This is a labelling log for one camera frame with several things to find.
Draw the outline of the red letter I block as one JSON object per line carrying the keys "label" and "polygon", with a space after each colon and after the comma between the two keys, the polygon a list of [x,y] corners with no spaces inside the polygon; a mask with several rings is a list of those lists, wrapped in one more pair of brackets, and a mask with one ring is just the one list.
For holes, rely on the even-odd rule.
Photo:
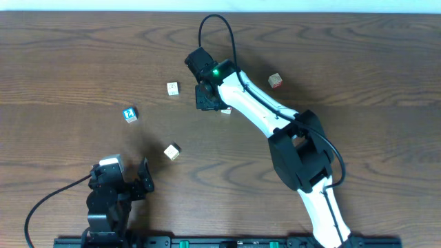
{"label": "red letter I block", "polygon": [[224,114],[231,114],[232,108],[228,107],[227,109],[221,110],[221,112],[224,113]]}

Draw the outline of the blue number 2 block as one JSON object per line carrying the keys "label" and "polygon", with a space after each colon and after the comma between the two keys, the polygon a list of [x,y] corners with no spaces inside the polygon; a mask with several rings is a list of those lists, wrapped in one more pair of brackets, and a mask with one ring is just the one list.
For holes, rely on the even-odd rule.
{"label": "blue number 2 block", "polygon": [[123,117],[128,123],[138,120],[136,110],[133,107],[123,110]]}

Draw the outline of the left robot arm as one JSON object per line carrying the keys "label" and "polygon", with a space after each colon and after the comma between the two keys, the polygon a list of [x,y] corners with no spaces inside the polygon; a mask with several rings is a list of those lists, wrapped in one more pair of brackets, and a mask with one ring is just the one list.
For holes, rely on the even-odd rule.
{"label": "left robot arm", "polygon": [[86,200],[89,227],[81,236],[81,247],[133,247],[136,237],[127,229],[132,202],[154,191],[154,183],[144,158],[137,178],[127,182],[119,154],[102,158],[90,171],[92,192]]}

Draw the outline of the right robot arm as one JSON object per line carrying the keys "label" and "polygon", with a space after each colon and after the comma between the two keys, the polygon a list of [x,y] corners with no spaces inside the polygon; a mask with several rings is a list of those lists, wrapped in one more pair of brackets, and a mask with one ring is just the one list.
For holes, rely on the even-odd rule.
{"label": "right robot arm", "polygon": [[288,188],[298,192],[309,214],[313,236],[323,247],[342,247],[351,231],[336,202],[331,164],[344,161],[325,136],[318,117],[298,113],[259,89],[236,65],[211,57],[185,64],[195,76],[196,106],[200,110],[232,107],[266,137],[274,169]]}

